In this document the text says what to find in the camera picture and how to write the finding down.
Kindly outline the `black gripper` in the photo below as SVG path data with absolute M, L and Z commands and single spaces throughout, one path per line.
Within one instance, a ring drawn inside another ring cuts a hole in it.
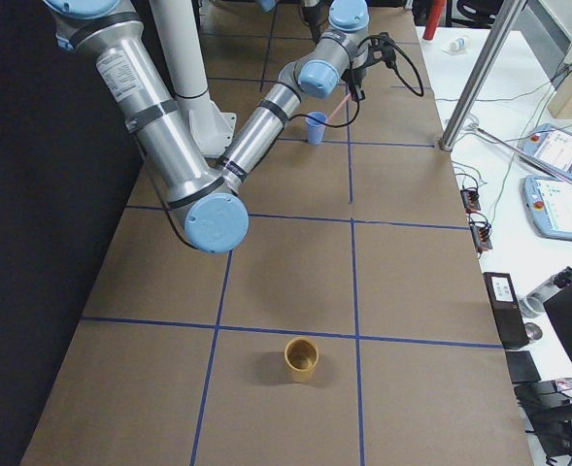
M 357 90 L 357 100 L 364 100 L 364 91 L 362 89 L 362 82 L 366 76 L 366 67 L 365 66 L 354 66 L 354 63 L 351 63 L 351 66 L 347 69 L 347 85 L 349 90 Z M 355 94 L 350 91 L 350 100 L 355 101 Z

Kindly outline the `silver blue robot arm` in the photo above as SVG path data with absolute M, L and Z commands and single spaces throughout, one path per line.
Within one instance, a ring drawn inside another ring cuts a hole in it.
M 314 49 L 288 63 L 245 125 L 221 112 L 206 80 L 195 12 L 188 1 L 154 1 L 165 54 L 165 83 L 129 1 L 50 1 L 60 47 L 91 58 L 118 103 L 127 130 L 168 188 L 167 205 L 198 250 L 235 249 L 249 228 L 240 185 L 271 149 L 302 101 L 328 97 L 351 66 L 366 59 L 369 15 L 363 1 L 335 1 Z

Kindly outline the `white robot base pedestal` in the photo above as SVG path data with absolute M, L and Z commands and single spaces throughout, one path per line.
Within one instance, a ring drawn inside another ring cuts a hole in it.
M 190 1 L 151 1 L 151 12 L 175 98 L 203 156 L 217 158 L 229 147 L 237 117 L 212 100 Z

